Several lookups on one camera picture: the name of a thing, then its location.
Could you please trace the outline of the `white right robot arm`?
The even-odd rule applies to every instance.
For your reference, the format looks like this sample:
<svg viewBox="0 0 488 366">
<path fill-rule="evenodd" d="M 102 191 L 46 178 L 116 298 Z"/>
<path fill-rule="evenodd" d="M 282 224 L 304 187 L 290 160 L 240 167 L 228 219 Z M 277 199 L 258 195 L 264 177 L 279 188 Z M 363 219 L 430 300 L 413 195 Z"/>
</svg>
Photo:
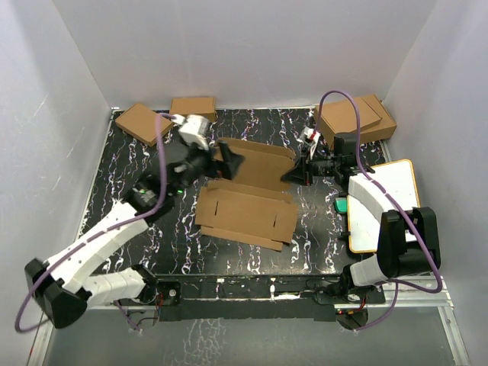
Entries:
<svg viewBox="0 0 488 366">
<path fill-rule="evenodd" d="M 374 178 L 375 170 L 362 164 L 360 144 L 351 133 L 334 140 L 334 150 L 314 159 L 319 133 L 306 127 L 300 135 L 303 146 L 294 167 L 282 175 L 283 182 L 310 185 L 315 176 L 332 176 L 346 186 L 348 195 L 368 207 L 380 223 L 376 253 L 345 267 L 339 280 L 325 287 L 331 297 L 358 302 L 368 287 L 387 281 L 404 284 L 404 275 L 431 272 L 436 277 L 436 294 L 442 289 L 437 219 L 428 207 L 404 210 L 386 188 Z"/>
</svg>

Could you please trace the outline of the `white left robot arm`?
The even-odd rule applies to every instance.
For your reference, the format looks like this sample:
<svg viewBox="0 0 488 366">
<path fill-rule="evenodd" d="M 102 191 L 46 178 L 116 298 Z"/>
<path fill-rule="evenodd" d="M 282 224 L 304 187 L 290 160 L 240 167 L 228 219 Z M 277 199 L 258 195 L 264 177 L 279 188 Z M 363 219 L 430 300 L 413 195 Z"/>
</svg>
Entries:
<svg viewBox="0 0 488 366">
<path fill-rule="evenodd" d="M 122 299 L 153 302 L 157 280 L 142 265 L 108 275 L 93 273 L 119 248 L 171 211 L 177 196 L 191 183 L 202 176 L 232 180 L 245 160 L 223 140 L 209 149 L 192 143 L 186 151 L 183 160 L 166 163 L 164 148 L 159 145 L 157 172 L 144 172 L 100 222 L 66 249 L 45 261 L 30 260 L 24 267 L 28 294 L 21 308 L 34 300 L 47 322 L 63 329 L 93 306 Z"/>
</svg>

